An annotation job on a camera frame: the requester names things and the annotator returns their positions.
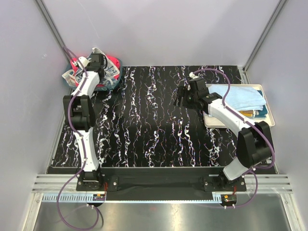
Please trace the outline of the white blue patterned towel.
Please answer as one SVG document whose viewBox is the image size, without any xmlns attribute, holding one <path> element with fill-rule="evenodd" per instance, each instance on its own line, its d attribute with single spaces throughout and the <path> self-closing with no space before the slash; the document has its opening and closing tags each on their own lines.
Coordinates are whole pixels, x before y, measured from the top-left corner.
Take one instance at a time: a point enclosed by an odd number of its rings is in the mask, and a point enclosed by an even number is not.
<svg viewBox="0 0 308 231">
<path fill-rule="evenodd" d="M 90 63 L 91 58 L 94 54 L 102 54 L 104 59 L 107 61 L 107 66 L 104 69 L 104 77 L 100 80 L 96 86 L 96 91 L 105 91 L 114 89 L 122 75 L 122 63 L 119 59 L 106 55 L 99 48 L 92 48 L 92 52 L 88 56 L 80 56 L 78 59 L 82 62 L 84 67 Z M 68 86 L 75 89 L 82 79 L 83 68 L 79 66 L 77 58 L 71 55 L 70 64 L 67 66 L 66 71 L 62 74 L 62 78 L 66 81 Z"/>
</svg>

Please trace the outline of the light blue towel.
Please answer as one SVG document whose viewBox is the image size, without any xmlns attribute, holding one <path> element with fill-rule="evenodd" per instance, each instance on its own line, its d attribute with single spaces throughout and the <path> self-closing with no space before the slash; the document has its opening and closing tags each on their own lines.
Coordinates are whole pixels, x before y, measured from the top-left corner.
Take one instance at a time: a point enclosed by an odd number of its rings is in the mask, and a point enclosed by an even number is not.
<svg viewBox="0 0 308 231">
<path fill-rule="evenodd" d="M 225 103 L 237 111 L 262 110 L 266 100 L 252 87 L 231 86 Z"/>
</svg>

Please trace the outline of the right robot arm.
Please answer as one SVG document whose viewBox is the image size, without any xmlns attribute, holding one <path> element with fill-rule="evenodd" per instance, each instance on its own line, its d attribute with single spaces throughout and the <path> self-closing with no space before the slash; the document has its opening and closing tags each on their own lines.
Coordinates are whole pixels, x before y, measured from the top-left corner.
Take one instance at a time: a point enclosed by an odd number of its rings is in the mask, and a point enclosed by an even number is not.
<svg viewBox="0 0 308 231">
<path fill-rule="evenodd" d="M 226 96 L 216 92 L 210 93 L 205 81 L 191 79 L 188 84 L 179 85 L 175 106 L 201 110 L 217 118 L 237 137 L 236 158 L 226 165 L 219 176 L 217 184 L 222 190 L 231 190 L 236 181 L 254 170 L 268 159 L 274 163 L 275 151 L 270 126 L 265 122 L 255 122 L 229 106 Z"/>
</svg>

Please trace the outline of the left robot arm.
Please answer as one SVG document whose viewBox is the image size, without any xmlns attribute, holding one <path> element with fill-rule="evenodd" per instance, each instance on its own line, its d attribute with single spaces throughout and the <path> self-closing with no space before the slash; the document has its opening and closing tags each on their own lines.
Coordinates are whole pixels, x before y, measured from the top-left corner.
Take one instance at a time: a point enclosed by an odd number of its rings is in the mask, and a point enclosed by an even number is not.
<svg viewBox="0 0 308 231">
<path fill-rule="evenodd" d="M 72 94 L 63 97 L 65 121 L 77 140 L 81 158 L 81 169 L 76 174 L 77 190 L 97 191 L 103 187 L 104 179 L 100 173 L 94 148 L 95 113 L 91 96 L 104 77 L 107 59 L 105 55 L 95 53 L 87 64 L 83 64 L 80 60 L 78 63 L 83 70 L 81 82 Z"/>
</svg>

